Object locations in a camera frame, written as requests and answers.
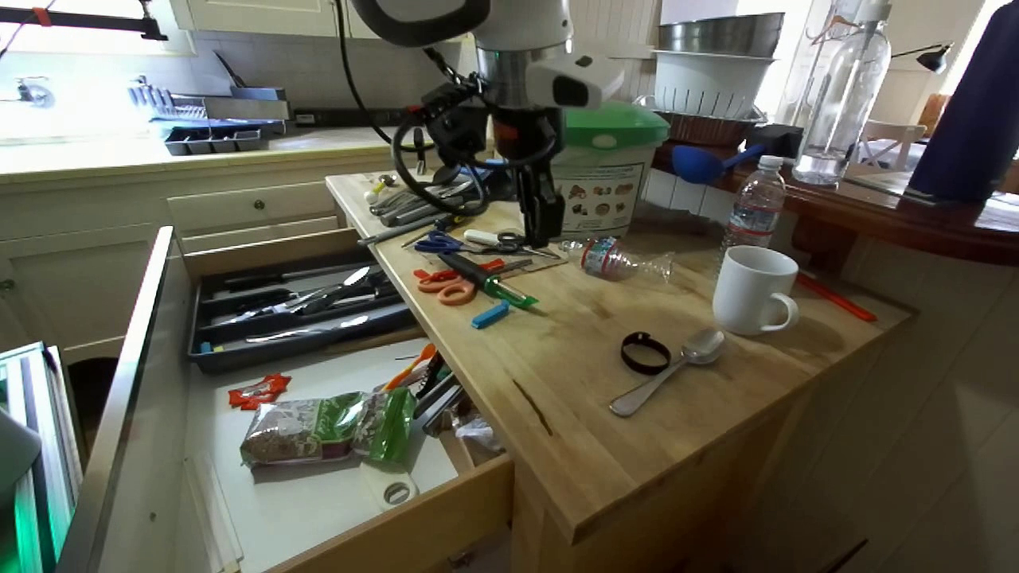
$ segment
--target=mug handle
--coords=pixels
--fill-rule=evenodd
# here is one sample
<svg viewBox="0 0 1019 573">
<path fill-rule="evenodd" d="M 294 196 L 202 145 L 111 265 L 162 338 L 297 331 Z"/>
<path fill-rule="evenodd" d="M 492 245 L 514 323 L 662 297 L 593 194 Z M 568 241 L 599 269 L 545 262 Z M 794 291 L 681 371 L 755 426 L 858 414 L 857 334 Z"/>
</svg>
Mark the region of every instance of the mug handle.
<svg viewBox="0 0 1019 573">
<path fill-rule="evenodd" d="M 782 293 L 771 293 L 771 298 L 786 305 L 786 321 L 782 324 L 765 324 L 761 326 L 761 332 L 785 330 L 800 320 L 800 306 L 796 304 L 796 301 Z"/>
</svg>

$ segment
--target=open drawer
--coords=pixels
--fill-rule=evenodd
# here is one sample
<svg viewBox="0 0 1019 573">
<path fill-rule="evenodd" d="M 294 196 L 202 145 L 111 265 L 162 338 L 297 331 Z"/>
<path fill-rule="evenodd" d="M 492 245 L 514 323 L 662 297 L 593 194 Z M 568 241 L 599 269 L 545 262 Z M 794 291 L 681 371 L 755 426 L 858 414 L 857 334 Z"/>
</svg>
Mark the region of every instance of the open drawer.
<svg viewBox="0 0 1019 573">
<path fill-rule="evenodd" d="M 420 493 L 385 512 L 359 485 L 357 463 L 258 476 L 240 466 L 251 413 L 229 409 L 227 388 L 283 371 L 293 380 L 282 399 L 368 389 L 403 369 L 393 359 L 423 341 L 207 376 L 185 359 L 193 284 L 356 241 L 341 229 L 183 257 L 172 227 L 160 229 L 57 571 L 412 573 L 505 526 L 513 462 L 503 455 L 476 465 L 451 436 L 415 436 L 407 469 Z"/>
</svg>

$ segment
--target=green lid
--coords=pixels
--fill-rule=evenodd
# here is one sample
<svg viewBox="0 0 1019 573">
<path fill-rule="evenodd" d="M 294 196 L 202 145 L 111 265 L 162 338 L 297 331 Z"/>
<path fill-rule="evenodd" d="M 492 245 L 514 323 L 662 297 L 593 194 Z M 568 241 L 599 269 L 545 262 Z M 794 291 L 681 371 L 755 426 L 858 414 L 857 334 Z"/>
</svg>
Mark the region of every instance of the green lid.
<svg viewBox="0 0 1019 573">
<path fill-rule="evenodd" d="M 567 147 L 657 147 L 668 138 L 667 121 L 653 111 L 625 102 L 607 101 L 598 109 L 567 109 L 566 118 Z"/>
</svg>

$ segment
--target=white mug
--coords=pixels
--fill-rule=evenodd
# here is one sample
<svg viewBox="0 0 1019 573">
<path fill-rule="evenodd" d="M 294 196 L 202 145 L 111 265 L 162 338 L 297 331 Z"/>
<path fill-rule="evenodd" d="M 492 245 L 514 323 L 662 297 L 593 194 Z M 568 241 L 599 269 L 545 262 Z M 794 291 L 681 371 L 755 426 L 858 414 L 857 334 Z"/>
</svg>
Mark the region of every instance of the white mug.
<svg viewBox="0 0 1019 573">
<path fill-rule="evenodd" d="M 711 308 L 719 326 L 746 336 L 785 330 L 800 319 L 789 298 L 800 266 L 777 251 L 741 245 L 726 251 Z M 784 322 L 779 322 L 782 314 Z"/>
</svg>

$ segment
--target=black rubber band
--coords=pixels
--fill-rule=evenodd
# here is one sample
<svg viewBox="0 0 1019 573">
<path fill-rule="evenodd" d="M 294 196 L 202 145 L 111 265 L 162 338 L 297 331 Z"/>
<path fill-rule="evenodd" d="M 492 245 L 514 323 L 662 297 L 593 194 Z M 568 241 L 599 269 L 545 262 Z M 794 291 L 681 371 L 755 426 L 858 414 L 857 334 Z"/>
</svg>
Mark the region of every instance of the black rubber band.
<svg viewBox="0 0 1019 573">
<path fill-rule="evenodd" d="M 631 345 L 649 348 L 660 354 L 665 362 L 663 364 L 644 364 L 642 362 L 637 362 L 632 356 L 627 354 L 627 347 Z M 668 352 L 668 348 L 652 338 L 651 334 L 648 334 L 647 332 L 633 332 L 632 334 L 628 334 L 626 338 L 623 338 L 623 346 L 620 347 L 620 356 L 623 358 L 623 362 L 625 362 L 631 370 L 640 372 L 641 374 L 647 374 L 648 376 L 653 376 L 664 371 L 664 369 L 668 368 L 668 365 L 673 362 L 673 354 Z"/>
</svg>

